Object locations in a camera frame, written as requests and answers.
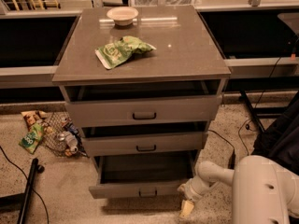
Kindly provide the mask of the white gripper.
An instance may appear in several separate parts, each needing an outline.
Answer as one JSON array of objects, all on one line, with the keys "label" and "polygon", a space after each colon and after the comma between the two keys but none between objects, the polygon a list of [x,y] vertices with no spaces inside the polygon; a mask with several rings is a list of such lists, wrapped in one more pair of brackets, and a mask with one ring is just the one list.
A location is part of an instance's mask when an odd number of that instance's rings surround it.
[{"label": "white gripper", "polygon": [[179,214],[181,218],[187,217],[192,212],[194,203],[197,203],[210,191],[211,185],[211,182],[205,181],[197,175],[178,187],[178,192],[182,193],[186,199],[181,203]]}]

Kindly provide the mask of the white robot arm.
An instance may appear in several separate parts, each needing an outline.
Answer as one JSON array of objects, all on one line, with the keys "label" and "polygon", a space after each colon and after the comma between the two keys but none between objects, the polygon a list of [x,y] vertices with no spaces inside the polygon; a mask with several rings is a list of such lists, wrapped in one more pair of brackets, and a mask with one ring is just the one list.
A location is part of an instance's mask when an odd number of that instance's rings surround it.
[{"label": "white robot arm", "polygon": [[211,161],[195,166],[195,177],[178,187],[187,217],[206,193],[224,183],[232,188],[232,224],[290,224],[299,218],[299,175],[262,156],[247,156],[233,169]]}]

